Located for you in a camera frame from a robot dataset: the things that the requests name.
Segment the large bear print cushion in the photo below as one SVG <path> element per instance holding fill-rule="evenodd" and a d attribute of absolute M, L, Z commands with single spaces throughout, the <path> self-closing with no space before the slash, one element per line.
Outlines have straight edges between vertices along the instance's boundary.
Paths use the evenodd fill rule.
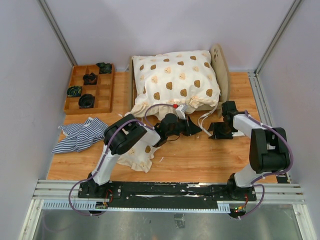
<path fill-rule="evenodd" d="M 162 120 L 173 113 L 173 104 L 186 105 L 187 114 L 207 105 L 212 109 L 197 120 L 202 127 L 203 121 L 217 109 L 221 95 L 211 62 L 208 50 L 134 55 L 137 96 L 130 113 L 136 118 L 154 115 Z"/>

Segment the wooden pet bed frame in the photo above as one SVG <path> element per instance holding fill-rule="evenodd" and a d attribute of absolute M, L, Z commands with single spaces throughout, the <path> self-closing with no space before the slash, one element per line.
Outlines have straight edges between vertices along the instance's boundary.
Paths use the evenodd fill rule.
<path fill-rule="evenodd" d="M 215 72 L 216 81 L 220 89 L 219 102 L 215 111 L 217 112 L 218 118 L 221 118 L 223 112 L 222 104 L 230 99 L 231 76 L 221 45 L 219 43 L 213 44 L 209 52 L 211 55 L 210 65 Z M 131 56 L 128 65 L 128 93 L 126 98 L 129 110 L 134 107 L 135 99 L 138 95 L 134 73 L 133 56 Z"/>

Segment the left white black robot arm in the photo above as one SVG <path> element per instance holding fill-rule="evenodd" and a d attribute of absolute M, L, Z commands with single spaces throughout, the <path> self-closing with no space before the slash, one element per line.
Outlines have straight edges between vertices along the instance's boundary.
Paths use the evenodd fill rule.
<path fill-rule="evenodd" d="M 158 148 L 165 144 L 171 136 L 193 136 L 202 129 L 194 124 L 189 116 L 179 118 L 173 113 L 149 127 L 129 114 L 104 132 L 104 146 L 101 157 L 94 171 L 87 179 L 81 181 L 78 194 L 79 198 L 102 199 L 113 190 L 110 184 L 111 173 L 118 159 L 132 148 L 135 153 L 142 154 L 146 149 Z"/>

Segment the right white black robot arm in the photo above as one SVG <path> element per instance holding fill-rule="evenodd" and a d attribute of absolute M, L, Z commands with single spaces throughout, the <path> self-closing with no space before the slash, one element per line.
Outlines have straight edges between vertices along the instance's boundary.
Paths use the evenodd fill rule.
<path fill-rule="evenodd" d="M 227 196 L 238 200 L 262 178 L 288 172 L 294 156 L 282 127 L 271 127 L 254 119 L 247 110 L 237 110 L 234 101 L 226 101 L 221 107 L 223 121 L 210 124 L 209 138 L 231 140 L 233 134 L 241 132 L 250 139 L 249 164 L 233 173 L 226 184 Z"/>

